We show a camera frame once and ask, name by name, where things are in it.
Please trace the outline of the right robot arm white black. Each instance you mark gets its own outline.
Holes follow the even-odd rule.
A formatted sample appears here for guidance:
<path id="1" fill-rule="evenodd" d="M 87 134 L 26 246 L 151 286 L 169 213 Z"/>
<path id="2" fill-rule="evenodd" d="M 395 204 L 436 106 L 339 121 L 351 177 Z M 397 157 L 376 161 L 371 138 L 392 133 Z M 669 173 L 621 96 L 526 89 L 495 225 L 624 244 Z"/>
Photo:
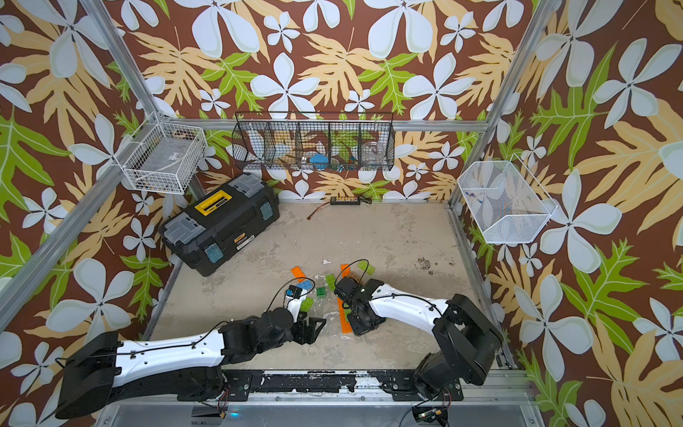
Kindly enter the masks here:
<path id="1" fill-rule="evenodd" d="M 352 277 L 342 278 L 334 293 L 350 311 L 347 320 L 357 336 L 377 329 L 386 320 L 398 320 L 434 336 L 439 351 L 428 354 L 413 373 L 416 390 L 426 399 L 461 381 L 485 384 L 503 344 L 499 330 L 465 295 L 432 299 L 400 291 L 378 279 L 361 285 Z"/>

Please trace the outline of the orange lego brick long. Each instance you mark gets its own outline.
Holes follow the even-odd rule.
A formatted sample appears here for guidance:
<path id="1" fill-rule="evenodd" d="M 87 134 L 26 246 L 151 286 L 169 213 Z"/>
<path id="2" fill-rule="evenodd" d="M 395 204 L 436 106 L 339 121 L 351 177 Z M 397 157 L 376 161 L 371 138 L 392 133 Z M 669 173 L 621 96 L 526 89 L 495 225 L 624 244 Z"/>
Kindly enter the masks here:
<path id="1" fill-rule="evenodd" d="M 347 312 L 343 308 L 343 301 L 341 299 L 337 300 L 337 306 L 338 306 L 338 312 L 339 312 L 339 316 L 340 316 L 342 332 L 343 332 L 343 334 L 351 334 L 352 328 L 351 328 L 350 322 L 348 322 Z"/>

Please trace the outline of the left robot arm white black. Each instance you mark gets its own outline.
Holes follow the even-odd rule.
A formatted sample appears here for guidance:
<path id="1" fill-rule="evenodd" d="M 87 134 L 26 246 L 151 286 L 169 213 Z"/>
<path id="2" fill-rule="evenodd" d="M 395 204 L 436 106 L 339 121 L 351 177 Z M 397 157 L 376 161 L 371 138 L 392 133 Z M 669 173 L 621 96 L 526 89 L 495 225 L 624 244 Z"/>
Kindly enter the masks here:
<path id="1" fill-rule="evenodd" d="M 249 361 L 285 343 L 313 344 L 326 323 L 278 307 L 259 317 L 221 321 L 199 336 L 122 341 L 115 332 L 99 334 L 60 363 L 64 377 L 55 416 L 75 419 L 136 397 L 214 398 L 228 385 L 222 366 Z"/>

